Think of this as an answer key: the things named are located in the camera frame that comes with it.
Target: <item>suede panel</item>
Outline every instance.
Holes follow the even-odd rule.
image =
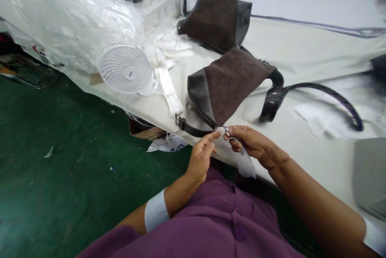
[[[221,51],[235,46],[237,0],[198,0],[180,32]]]
[[[234,47],[203,70],[214,117],[217,125],[223,125],[276,67]]]

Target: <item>fan grille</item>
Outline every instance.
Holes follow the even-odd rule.
[[[135,78],[125,77],[127,68],[132,71]],[[99,58],[98,69],[103,81],[122,93],[138,92],[152,79],[150,64],[145,53],[127,45],[113,45],[106,49]]]

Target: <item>brown suede bag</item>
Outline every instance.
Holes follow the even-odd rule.
[[[177,25],[187,34],[223,54],[241,46],[249,28],[252,3],[239,0],[197,0],[186,19]]]
[[[200,130],[176,114],[176,124],[190,135],[203,137],[213,132],[235,113],[241,102],[265,79],[272,80],[260,121],[272,122],[286,94],[296,88],[314,88],[336,98],[354,117],[354,129],[363,131],[363,122],[352,104],[336,91],[321,84],[298,83],[283,88],[284,79],[275,66],[233,47],[220,59],[188,76],[188,96],[194,112],[212,130]]]
[[[206,124],[216,129],[274,71],[276,67],[235,46],[220,59],[188,76],[188,96],[192,108]],[[211,132],[195,129],[178,115],[176,123],[193,136],[202,137]]]

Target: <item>bag strap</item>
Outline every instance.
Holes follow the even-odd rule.
[[[351,113],[352,117],[354,118],[356,123],[356,124],[353,124],[354,129],[357,131],[364,130],[363,121],[360,115],[358,114],[358,112],[356,111],[356,109],[354,108],[354,106],[345,97],[340,95],[335,90],[321,84],[309,83],[309,82],[298,83],[298,84],[283,88],[284,78],[278,70],[273,71],[268,76],[268,79],[272,80],[272,87],[268,90],[267,95],[265,96],[263,110],[261,111],[261,115],[260,115],[260,121],[272,122],[281,104],[283,103],[285,96],[291,90],[296,88],[313,88],[313,89],[320,90],[324,93],[327,93],[328,95],[338,100],[348,110],[348,112]],[[200,130],[189,125],[186,122],[186,119],[183,117],[180,117],[178,114],[175,115],[175,123],[176,125],[178,125],[180,129],[195,137],[203,137],[209,133],[214,132],[219,126],[221,126],[221,125],[218,125],[216,128],[213,128],[212,130],[207,130],[207,131]]]
[[[279,107],[283,103],[285,96],[291,90],[296,88],[313,88],[313,89],[320,90],[324,93],[327,93],[328,95],[338,100],[353,116],[356,123],[353,125],[354,129],[357,131],[364,130],[363,121],[360,115],[358,114],[358,112],[356,111],[356,109],[354,108],[354,106],[345,97],[340,95],[335,90],[321,84],[309,83],[309,82],[298,83],[298,84],[283,88],[284,79],[278,70],[275,70],[274,72],[272,72],[268,78],[272,80],[273,85],[268,90],[267,95],[265,97],[263,110],[261,111],[261,115],[260,115],[261,121],[268,121],[268,122],[273,121],[273,119],[275,118],[276,112],[278,111]]]
[[[192,127],[191,125],[186,123],[186,119],[184,119],[183,117],[180,117],[178,114],[175,115],[175,118],[176,118],[176,125],[178,125],[180,129],[182,129],[183,131],[187,132],[188,134],[194,137],[204,137],[205,135],[216,131],[216,129],[218,128],[216,127],[213,130],[203,131],[200,129],[196,129],[195,127]]]

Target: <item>white desk fan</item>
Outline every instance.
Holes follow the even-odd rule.
[[[128,94],[152,94],[154,76],[142,50],[112,43],[101,51],[97,60],[103,81],[112,89]]]

